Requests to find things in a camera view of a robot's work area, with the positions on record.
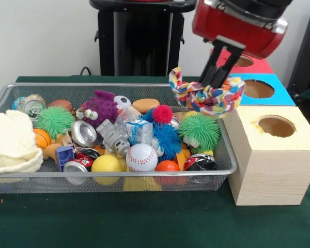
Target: red spiky ball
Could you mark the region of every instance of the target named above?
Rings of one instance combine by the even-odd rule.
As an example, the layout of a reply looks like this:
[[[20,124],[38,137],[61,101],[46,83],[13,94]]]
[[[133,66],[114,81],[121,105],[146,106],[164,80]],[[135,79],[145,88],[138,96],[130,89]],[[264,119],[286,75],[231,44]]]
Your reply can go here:
[[[153,120],[157,123],[170,123],[174,113],[171,108],[167,105],[160,105],[153,110]]]

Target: colorful rope toy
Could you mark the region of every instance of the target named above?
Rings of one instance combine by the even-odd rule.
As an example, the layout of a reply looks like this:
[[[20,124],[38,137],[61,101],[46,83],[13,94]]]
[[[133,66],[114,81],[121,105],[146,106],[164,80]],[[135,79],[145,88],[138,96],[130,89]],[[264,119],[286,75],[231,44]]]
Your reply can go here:
[[[179,67],[170,72],[169,84],[181,106],[217,118],[239,106],[245,89],[240,77],[228,78],[220,89],[210,85],[204,88],[199,82],[187,83],[182,80]]]

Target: basketball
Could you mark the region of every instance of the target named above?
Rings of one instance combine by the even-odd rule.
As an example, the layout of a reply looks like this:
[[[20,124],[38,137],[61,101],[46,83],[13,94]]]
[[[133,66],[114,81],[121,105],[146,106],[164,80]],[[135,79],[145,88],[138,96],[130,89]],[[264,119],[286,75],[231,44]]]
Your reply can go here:
[[[36,135],[36,145],[41,148],[41,150],[45,149],[47,146],[51,144],[50,136],[41,129],[33,129]]]
[[[71,102],[64,100],[64,99],[56,100],[47,105],[47,107],[55,107],[55,106],[64,107],[65,109],[69,111],[72,110]]]

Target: white crocheted cloth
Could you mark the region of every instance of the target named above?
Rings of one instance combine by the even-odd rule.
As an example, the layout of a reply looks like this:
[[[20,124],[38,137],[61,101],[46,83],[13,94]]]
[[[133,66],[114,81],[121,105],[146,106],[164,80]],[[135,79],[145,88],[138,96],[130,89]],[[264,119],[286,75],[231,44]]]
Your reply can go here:
[[[35,172],[42,158],[30,118],[20,111],[0,113],[0,173]]]

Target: green spiky ball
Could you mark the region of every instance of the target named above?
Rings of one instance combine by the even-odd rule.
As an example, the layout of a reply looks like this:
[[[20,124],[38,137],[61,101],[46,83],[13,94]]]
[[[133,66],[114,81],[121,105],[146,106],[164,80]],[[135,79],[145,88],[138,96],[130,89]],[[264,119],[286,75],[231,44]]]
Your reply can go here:
[[[76,121],[71,112],[64,107],[49,107],[38,116],[37,128],[46,131],[52,139],[58,134],[71,129],[71,124]]]
[[[202,114],[186,117],[179,125],[179,137],[188,136],[196,139],[200,146],[193,148],[193,153],[215,150],[221,137],[221,129],[216,119]]]

